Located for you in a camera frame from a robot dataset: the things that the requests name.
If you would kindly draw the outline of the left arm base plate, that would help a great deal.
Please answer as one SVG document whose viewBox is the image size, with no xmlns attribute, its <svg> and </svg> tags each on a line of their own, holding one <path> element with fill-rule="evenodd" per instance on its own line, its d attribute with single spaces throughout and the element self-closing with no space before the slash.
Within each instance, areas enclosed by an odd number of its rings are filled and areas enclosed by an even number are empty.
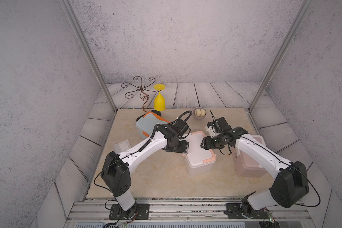
<svg viewBox="0 0 342 228">
<path fill-rule="evenodd" d="M 110 220 L 147 220 L 149 218 L 150 204 L 135 203 L 129 210 L 125 211 L 118 204 L 113 204 L 110 209 Z"/>
</svg>

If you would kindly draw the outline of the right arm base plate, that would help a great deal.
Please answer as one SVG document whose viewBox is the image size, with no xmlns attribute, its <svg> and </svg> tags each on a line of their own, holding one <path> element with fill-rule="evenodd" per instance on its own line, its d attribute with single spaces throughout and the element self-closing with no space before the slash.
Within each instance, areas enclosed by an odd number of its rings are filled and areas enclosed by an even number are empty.
<svg viewBox="0 0 342 228">
<path fill-rule="evenodd" d="M 265 209 L 256 211 L 243 203 L 227 203 L 224 214 L 228 219 L 267 219 L 268 212 Z"/>
</svg>

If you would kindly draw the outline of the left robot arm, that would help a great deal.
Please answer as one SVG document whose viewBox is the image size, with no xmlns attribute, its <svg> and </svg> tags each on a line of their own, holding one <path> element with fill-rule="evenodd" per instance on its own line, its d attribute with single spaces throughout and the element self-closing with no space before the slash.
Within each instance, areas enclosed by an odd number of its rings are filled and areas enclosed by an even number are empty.
<svg viewBox="0 0 342 228">
<path fill-rule="evenodd" d="M 106 156 L 98 176 L 104 181 L 105 189 L 113 194 L 125 219 L 136 215 L 137 203 L 130 192 L 131 173 L 141 162 L 159 150 L 187 154 L 189 142 L 185 140 L 185 133 L 191 130 L 187 124 L 191 115 L 192 111 L 186 111 L 170 123 L 157 123 L 151 135 L 136 146 L 119 154 L 112 151 Z"/>
</svg>

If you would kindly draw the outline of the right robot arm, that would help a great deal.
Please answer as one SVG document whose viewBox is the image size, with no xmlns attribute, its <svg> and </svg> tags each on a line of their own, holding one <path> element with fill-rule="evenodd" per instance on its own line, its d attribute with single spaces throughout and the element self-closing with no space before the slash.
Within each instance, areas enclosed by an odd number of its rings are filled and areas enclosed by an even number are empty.
<svg viewBox="0 0 342 228">
<path fill-rule="evenodd" d="M 251 219 L 259 211 L 276 205 L 290 208 L 306 196 L 309 188 L 313 186 L 307 177 L 304 164 L 300 161 L 292 162 L 276 154 L 242 127 L 232 128 L 225 118 L 213 119 L 207 123 L 206 130 L 210 135 L 203 138 L 201 148 L 237 148 L 248 154 L 274 178 L 269 189 L 253 192 L 242 199 L 240 210 L 243 217 Z"/>
</svg>

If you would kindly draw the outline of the white pink medicine box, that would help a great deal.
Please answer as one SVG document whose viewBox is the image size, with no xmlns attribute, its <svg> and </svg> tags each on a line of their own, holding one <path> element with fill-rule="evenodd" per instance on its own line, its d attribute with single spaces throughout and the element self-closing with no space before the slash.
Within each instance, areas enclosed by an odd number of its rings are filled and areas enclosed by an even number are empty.
<svg viewBox="0 0 342 228">
<path fill-rule="evenodd" d="M 185 140 L 189 143 L 188 153 L 183 155 L 187 172 L 190 176 L 210 172 L 216 162 L 212 149 L 203 149 L 200 145 L 206 137 L 203 131 L 190 133 Z"/>
</svg>

